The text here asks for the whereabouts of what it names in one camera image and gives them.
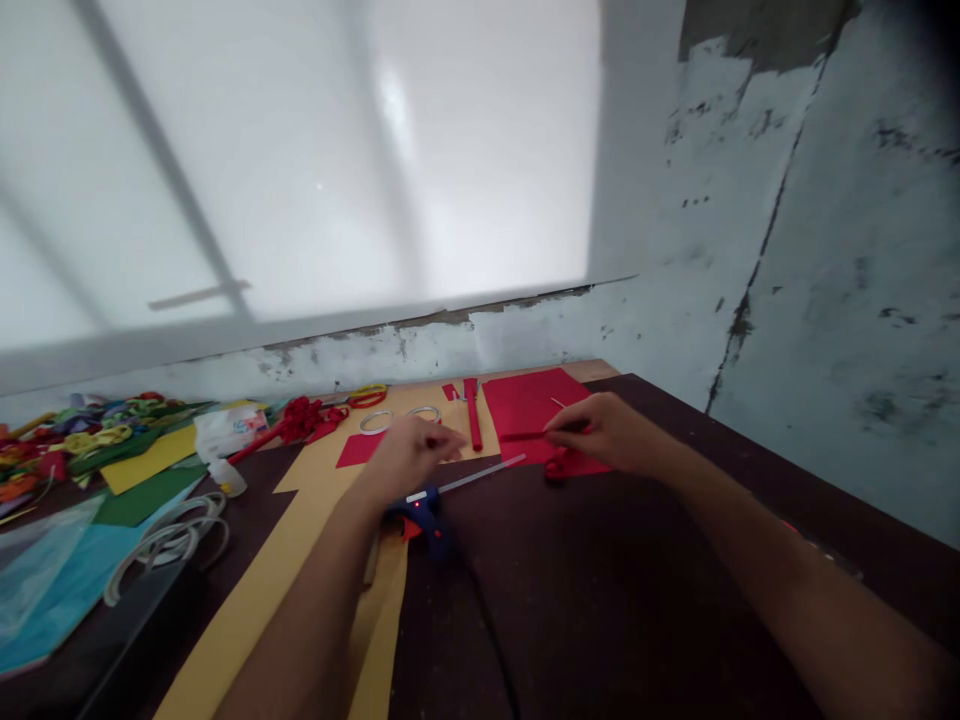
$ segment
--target green paper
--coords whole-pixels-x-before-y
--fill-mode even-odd
[[[190,483],[207,474],[206,466],[164,470],[122,495],[110,495],[93,522],[97,525],[136,527]]]
[[[175,415],[185,410],[193,410],[198,407],[203,407],[205,405],[213,404],[212,400],[204,400],[202,403],[187,403],[185,405],[164,405],[163,407],[158,407],[156,410],[151,410],[144,417],[153,417],[161,418],[166,417],[167,415]]]
[[[122,443],[98,450],[92,455],[84,455],[82,458],[71,461],[67,468],[71,475],[84,475],[91,470],[99,470],[105,465],[142,455],[160,437],[161,430],[162,428],[148,430],[142,435],[134,435]]]

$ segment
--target scissors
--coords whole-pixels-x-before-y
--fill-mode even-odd
[[[377,383],[374,385],[364,385],[352,393],[338,395],[331,400],[324,400],[323,404],[328,407],[331,405],[348,405],[352,408],[365,408],[382,403],[386,397],[387,386]]]

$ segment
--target red craft pieces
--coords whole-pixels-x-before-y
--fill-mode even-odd
[[[337,467],[362,465],[373,457],[373,451],[377,449],[385,435],[386,433],[351,435],[343,446],[343,452],[340,453],[340,459],[337,460]]]
[[[526,459],[518,464],[550,463],[552,479],[610,470],[603,463],[578,452],[566,452],[562,455],[562,462],[558,462],[555,457],[557,448],[536,437],[560,412],[557,403],[573,405],[590,395],[589,390],[563,369],[490,380],[484,383],[483,392],[500,439],[501,456],[508,458],[525,453]],[[511,436],[527,436],[528,439],[511,440]]]

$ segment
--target white bottle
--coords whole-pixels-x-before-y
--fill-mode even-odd
[[[247,482],[237,469],[223,458],[217,458],[210,463],[210,477],[220,486],[227,497],[242,495],[247,489]]]

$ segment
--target right hand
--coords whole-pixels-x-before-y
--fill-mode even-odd
[[[586,420],[585,433],[563,432]],[[597,393],[558,412],[547,423],[546,438],[573,448],[617,470],[666,480],[693,451],[675,440],[613,393]]]

